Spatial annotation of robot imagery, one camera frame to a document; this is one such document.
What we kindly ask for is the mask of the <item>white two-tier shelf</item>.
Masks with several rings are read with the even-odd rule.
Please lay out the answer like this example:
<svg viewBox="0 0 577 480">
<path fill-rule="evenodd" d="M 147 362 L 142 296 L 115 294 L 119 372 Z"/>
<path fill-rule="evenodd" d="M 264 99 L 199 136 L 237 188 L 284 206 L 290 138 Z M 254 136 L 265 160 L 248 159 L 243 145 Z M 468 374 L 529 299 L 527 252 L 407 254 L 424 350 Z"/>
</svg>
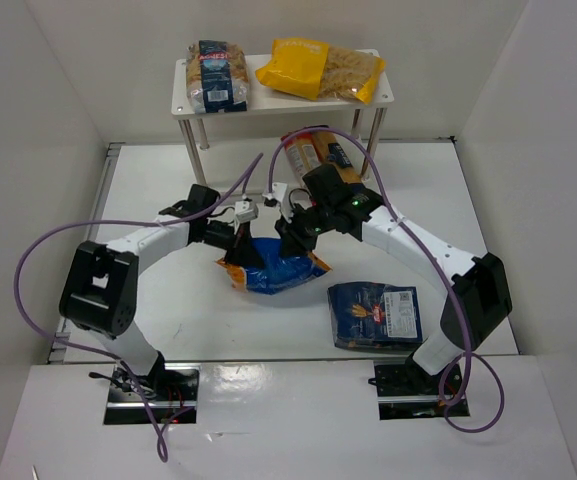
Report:
<svg viewBox="0 0 577 480">
<path fill-rule="evenodd" d="M 225 184 L 223 176 L 208 178 L 204 171 L 200 153 L 210 150 L 217 144 L 217 135 L 206 132 L 207 120 L 219 120 L 224 121 L 228 126 L 238 126 L 240 132 L 235 135 L 235 148 L 238 152 L 246 152 L 249 150 L 244 142 L 246 138 L 261 144 L 271 137 L 280 137 L 289 130 L 295 130 L 301 124 L 323 124 L 325 115 L 339 112 L 353 115 L 349 133 L 356 139 L 360 139 L 364 112 L 372 109 L 374 115 L 367 139 L 367 150 L 371 154 L 376 151 L 387 110 L 394 102 L 394 94 L 385 73 L 380 75 L 373 101 L 370 104 L 339 99 L 309 101 L 271 90 L 258 82 L 254 71 L 269 60 L 268 54 L 246 57 L 250 91 L 245 111 L 203 114 L 196 113 L 187 98 L 186 61 L 184 59 L 176 61 L 171 112 L 179 125 L 197 183 L 211 188 Z"/>
</svg>

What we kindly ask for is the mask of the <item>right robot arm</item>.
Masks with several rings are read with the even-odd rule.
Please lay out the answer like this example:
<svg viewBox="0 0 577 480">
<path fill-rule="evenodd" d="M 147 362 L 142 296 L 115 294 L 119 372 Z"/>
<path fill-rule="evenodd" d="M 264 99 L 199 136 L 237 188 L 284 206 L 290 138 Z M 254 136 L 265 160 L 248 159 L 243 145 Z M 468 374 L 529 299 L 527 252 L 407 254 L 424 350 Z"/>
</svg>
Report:
<svg viewBox="0 0 577 480">
<path fill-rule="evenodd" d="M 309 253 L 318 236 L 337 231 L 373 246 L 421 276 L 446 300 L 438 327 L 410 356 L 414 369 L 436 376 L 466 350 L 476 350 L 512 310 L 504 264 L 477 257 L 439 239 L 388 206 L 377 192 L 344 182 L 331 165 L 307 173 L 311 198 L 304 208 L 274 183 L 265 201 L 280 209 L 275 228 L 285 256 Z"/>
</svg>

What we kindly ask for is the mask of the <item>yellow blue spaghetti pack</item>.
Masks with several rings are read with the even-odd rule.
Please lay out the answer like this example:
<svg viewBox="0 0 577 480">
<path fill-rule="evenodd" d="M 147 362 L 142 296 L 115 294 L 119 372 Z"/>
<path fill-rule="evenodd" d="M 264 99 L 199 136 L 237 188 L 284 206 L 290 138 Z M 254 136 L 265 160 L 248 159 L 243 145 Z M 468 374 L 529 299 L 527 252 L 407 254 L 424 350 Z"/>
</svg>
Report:
<svg viewBox="0 0 577 480">
<path fill-rule="evenodd" d="M 337 137 L 332 132 L 322 130 L 311 131 L 310 136 L 320 163 L 333 165 L 351 190 L 359 192 L 364 184 Z"/>
</svg>

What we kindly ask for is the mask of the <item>yellow fusilli pasta bag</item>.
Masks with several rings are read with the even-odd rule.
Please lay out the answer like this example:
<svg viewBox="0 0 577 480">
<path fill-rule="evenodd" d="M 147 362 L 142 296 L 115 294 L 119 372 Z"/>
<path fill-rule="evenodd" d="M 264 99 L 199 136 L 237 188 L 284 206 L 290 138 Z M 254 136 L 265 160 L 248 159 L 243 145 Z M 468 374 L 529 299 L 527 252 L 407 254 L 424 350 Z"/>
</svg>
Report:
<svg viewBox="0 0 577 480">
<path fill-rule="evenodd" d="M 369 104 L 384 69 L 377 55 L 290 37 L 273 42 L 269 62 L 255 75 L 261 85 L 299 98 Z"/>
</svg>

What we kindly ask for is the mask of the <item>red spaghetti pack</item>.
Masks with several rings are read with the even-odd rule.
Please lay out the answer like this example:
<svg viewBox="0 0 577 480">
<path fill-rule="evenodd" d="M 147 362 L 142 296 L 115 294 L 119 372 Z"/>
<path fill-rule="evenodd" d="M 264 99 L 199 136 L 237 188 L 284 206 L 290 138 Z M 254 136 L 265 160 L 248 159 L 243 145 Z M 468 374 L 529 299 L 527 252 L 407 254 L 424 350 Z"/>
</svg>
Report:
<svg viewBox="0 0 577 480">
<path fill-rule="evenodd" d="M 310 132 L 299 133 L 290 140 L 282 137 L 284 152 L 297 182 L 303 185 L 303 177 L 320 165 L 319 156 Z"/>
</svg>

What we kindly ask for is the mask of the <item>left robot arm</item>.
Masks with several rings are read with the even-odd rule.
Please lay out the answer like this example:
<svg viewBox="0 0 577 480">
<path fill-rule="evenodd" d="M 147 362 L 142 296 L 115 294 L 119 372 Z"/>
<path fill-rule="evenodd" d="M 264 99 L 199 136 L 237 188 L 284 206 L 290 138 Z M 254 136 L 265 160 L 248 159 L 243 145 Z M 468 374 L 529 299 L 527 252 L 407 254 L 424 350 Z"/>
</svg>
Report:
<svg viewBox="0 0 577 480">
<path fill-rule="evenodd" d="M 208 211 L 220 194 L 194 184 L 187 199 L 161 210 L 152 226 L 140 228 L 106 244 L 85 241 L 75 251 L 59 301 L 60 314 L 89 331 L 108 353 L 126 364 L 122 378 L 134 373 L 142 388 L 158 395 L 180 381 L 168 371 L 165 359 L 144 337 L 134 321 L 139 276 L 169 254 L 193 243 L 225 252 L 227 260 L 245 266 L 264 266 L 254 248 L 250 222 L 258 207 L 249 198 L 235 203 L 233 224 Z"/>
</svg>

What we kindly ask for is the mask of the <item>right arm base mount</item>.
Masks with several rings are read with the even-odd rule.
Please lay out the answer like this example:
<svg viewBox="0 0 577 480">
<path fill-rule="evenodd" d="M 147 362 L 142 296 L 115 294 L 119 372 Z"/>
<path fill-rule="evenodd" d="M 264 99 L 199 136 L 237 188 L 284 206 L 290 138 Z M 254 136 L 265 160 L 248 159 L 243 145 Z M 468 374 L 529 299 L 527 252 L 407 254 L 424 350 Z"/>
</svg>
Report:
<svg viewBox="0 0 577 480">
<path fill-rule="evenodd" d="M 427 375 L 405 362 L 375 362 L 368 379 L 377 394 L 379 418 L 412 420 L 441 418 L 446 404 L 439 395 L 440 374 Z"/>
</svg>

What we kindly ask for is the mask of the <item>blue clear pasta bag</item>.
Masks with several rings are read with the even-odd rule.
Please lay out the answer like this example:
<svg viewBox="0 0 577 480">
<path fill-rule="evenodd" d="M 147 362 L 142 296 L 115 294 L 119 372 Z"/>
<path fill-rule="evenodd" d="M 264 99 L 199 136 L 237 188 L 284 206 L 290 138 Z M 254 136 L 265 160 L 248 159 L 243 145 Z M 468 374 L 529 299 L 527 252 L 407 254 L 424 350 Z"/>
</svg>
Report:
<svg viewBox="0 0 577 480">
<path fill-rule="evenodd" d="M 250 82 L 239 45 L 199 40 L 187 49 L 186 92 L 197 114 L 246 111 Z"/>
</svg>

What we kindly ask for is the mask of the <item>dark blue pasta box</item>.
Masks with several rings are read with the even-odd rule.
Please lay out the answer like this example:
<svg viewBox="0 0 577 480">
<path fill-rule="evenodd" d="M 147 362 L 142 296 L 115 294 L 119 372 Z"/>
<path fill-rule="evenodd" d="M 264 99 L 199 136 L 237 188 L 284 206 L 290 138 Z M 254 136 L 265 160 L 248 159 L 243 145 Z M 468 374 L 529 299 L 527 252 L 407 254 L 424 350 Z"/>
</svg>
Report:
<svg viewBox="0 0 577 480">
<path fill-rule="evenodd" d="M 411 351 L 423 342 L 417 289 L 348 282 L 327 290 L 334 346 L 359 351 Z"/>
</svg>

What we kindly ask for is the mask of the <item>orange blue orecchiette bag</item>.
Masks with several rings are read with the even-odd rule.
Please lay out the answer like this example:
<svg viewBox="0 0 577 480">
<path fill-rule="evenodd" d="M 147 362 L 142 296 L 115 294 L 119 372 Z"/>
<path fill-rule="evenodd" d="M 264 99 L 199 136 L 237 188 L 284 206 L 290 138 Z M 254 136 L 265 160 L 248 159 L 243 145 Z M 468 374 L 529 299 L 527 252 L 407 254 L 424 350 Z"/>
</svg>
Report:
<svg viewBox="0 0 577 480">
<path fill-rule="evenodd" d="M 331 270 L 313 253 L 281 257 L 278 238 L 253 238 L 252 246 L 264 261 L 263 268 L 229 264 L 224 258 L 216 261 L 226 270 L 233 287 L 240 291 L 274 295 L 310 282 Z"/>
</svg>

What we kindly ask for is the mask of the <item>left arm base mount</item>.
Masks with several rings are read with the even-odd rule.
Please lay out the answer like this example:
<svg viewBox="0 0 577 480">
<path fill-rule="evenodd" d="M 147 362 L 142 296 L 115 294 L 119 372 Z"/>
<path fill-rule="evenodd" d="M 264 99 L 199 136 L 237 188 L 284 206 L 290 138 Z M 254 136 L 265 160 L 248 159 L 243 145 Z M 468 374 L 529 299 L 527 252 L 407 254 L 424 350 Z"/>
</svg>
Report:
<svg viewBox="0 0 577 480">
<path fill-rule="evenodd" d="M 157 391 L 143 386 L 144 394 L 158 424 L 194 424 L 200 379 L 198 364 L 172 363 L 166 366 L 172 382 Z M 111 374 L 89 372 L 91 379 L 108 387 L 105 425 L 140 425 L 150 422 L 141 397 L 128 374 L 115 367 Z"/>
</svg>

